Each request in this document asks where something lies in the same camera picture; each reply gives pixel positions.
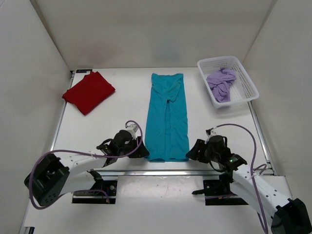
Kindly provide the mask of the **blue t shirt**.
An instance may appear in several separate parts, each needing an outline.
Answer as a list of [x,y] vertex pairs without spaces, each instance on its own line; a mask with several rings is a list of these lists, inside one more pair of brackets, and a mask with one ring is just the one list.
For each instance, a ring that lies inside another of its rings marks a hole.
[[183,74],[151,76],[145,146],[150,162],[185,162],[189,152]]

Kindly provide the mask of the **red t shirt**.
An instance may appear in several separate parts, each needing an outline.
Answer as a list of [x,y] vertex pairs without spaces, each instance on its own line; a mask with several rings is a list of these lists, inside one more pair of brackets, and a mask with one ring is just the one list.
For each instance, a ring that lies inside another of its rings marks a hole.
[[114,92],[115,88],[99,72],[91,72],[68,89],[62,98],[85,116]]

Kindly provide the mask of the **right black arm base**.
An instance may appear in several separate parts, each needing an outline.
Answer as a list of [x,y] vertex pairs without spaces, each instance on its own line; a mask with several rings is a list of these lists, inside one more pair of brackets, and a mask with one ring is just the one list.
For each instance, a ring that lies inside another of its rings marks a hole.
[[195,190],[192,195],[204,195],[206,206],[239,206],[248,205],[241,197],[230,189],[232,177],[225,173],[219,175],[203,175],[203,188]]

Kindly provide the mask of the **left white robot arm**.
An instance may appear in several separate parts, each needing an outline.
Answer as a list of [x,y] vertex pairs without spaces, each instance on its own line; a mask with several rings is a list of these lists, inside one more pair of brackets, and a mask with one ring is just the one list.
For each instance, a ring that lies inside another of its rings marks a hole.
[[149,152],[141,136],[132,130],[120,130],[114,138],[104,140],[93,152],[67,151],[57,156],[57,150],[43,155],[24,180],[32,205],[43,210],[61,196],[73,192],[108,196],[102,176],[96,171],[115,163],[119,158],[144,158]]

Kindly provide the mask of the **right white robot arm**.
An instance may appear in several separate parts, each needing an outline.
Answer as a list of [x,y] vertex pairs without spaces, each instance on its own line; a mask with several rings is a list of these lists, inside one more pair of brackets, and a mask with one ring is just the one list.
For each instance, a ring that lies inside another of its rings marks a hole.
[[273,234],[310,234],[312,224],[307,208],[300,199],[291,199],[272,187],[247,164],[241,156],[231,152],[225,136],[198,139],[186,154],[189,159],[219,165],[219,190],[241,197],[259,214]]

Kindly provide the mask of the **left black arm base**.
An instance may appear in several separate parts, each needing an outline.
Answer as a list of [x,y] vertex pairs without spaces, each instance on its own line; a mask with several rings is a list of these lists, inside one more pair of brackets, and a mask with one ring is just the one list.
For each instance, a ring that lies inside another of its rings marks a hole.
[[117,177],[102,176],[96,171],[89,171],[91,186],[73,192],[73,204],[115,204],[117,198]]

